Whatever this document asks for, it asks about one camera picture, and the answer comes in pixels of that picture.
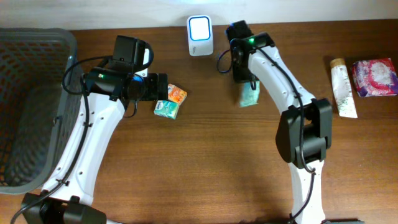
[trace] white wall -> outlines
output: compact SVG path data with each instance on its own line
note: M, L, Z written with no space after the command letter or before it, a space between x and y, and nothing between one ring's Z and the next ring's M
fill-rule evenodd
M214 25L398 18L398 0L0 0L1 27L104 29L185 26L209 15Z

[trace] wooden table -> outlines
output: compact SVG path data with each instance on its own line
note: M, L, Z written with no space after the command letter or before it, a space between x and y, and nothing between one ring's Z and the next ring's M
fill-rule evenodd
M109 143L93 207L127 223L237 223L287 218L292 184L275 146L279 113L265 89L259 104L236 106L231 75L220 75L216 56L228 48L226 26L213 28L215 50L191 57L185 27L73 31L78 58L109 55L116 36L148 41L155 52L150 72L188 91L176 120L153 114L140 102ZM329 62L390 57L398 68L398 20L258 24L299 82L317 98L333 99ZM87 63L88 71L97 62ZM322 174L323 208L329 219L366 223L398 220L398 98L354 96L358 119L335 110L333 144ZM0 195L0 223L22 196Z

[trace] gray bin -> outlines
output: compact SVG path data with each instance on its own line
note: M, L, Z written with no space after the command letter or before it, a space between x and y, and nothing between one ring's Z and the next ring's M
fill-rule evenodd
M76 52L66 30L0 29L0 194L40 187L60 160L80 107L61 86ZM82 73L69 89L80 91Z

